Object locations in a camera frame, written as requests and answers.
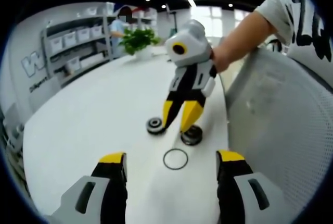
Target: potted plant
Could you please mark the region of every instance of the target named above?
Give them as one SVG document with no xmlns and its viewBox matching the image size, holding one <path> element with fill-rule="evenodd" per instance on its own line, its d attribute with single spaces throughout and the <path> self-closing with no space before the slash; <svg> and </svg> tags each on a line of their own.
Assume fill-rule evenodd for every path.
<svg viewBox="0 0 333 224">
<path fill-rule="evenodd" d="M 151 45 L 158 44 L 160 38 L 155 36 L 152 29 L 131 31 L 125 29 L 125 36 L 120 45 L 124 46 L 125 51 L 130 54 L 136 54 L 138 59 L 146 59 L 152 56 Z"/>
</svg>

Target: green plant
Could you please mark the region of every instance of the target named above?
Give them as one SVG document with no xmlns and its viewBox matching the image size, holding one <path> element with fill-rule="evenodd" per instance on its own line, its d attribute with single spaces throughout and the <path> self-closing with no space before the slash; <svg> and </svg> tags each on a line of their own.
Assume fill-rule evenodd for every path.
<svg viewBox="0 0 333 224">
<path fill-rule="evenodd" d="M 155 45 L 161 41 L 160 38 L 155 36 L 154 31 L 151 29 L 137 29 L 135 31 L 125 29 L 124 33 L 125 36 L 119 45 L 124 46 L 125 51 L 130 55 L 134 55 L 135 52 L 141 51 L 148 45 Z"/>
</svg>

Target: person in blue shirt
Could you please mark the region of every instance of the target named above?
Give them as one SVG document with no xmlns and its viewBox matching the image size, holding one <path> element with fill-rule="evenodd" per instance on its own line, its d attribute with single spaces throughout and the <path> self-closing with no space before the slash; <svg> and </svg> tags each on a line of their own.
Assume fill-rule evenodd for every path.
<svg viewBox="0 0 333 224">
<path fill-rule="evenodd" d="M 113 58 L 119 58 L 125 55 L 124 47 L 120 46 L 122 38 L 124 37 L 124 24 L 132 21 L 132 10 L 128 6 L 124 6 L 120 9 L 116 20 L 109 25 L 111 34 L 111 47 Z"/>
</svg>

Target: black rubber ring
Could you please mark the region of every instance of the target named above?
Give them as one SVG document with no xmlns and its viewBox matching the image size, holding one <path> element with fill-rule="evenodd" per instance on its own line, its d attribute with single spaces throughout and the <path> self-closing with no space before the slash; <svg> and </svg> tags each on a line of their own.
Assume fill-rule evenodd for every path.
<svg viewBox="0 0 333 224">
<path fill-rule="evenodd" d="M 165 163 L 165 157 L 167 156 L 167 154 L 170 153 L 171 151 L 174 151 L 174 150 L 181 151 L 181 152 L 183 152 L 183 153 L 185 154 L 185 156 L 186 156 L 186 162 L 185 162 L 185 164 L 184 164 L 183 166 L 179 167 L 179 168 L 172 168 L 172 167 L 169 167 L 169 166 Z M 172 149 L 168 150 L 168 151 L 164 154 L 164 156 L 163 156 L 163 164 L 164 164 L 167 168 L 169 168 L 169 169 L 171 169 L 171 170 L 181 170 L 182 168 L 184 168 L 184 167 L 187 165 L 187 163 L 188 163 L 188 155 L 187 155 L 187 153 L 186 153 L 184 150 L 181 150 L 180 148 L 172 148 Z"/>
</svg>

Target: person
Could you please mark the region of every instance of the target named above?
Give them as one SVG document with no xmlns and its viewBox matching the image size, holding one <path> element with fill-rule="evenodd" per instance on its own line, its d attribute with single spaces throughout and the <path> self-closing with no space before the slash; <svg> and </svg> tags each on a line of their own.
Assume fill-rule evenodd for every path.
<svg viewBox="0 0 333 224">
<path fill-rule="evenodd" d="M 272 34 L 289 45 L 287 56 L 333 87 L 329 32 L 310 0 L 265 0 L 213 49 L 218 72 L 242 59 Z"/>
<path fill-rule="evenodd" d="M 132 21 L 132 10 L 128 6 L 120 9 L 117 18 L 109 26 L 113 58 L 119 58 L 125 54 L 123 46 L 120 46 L 125 30 L 125 23 Z"/>
</svg>

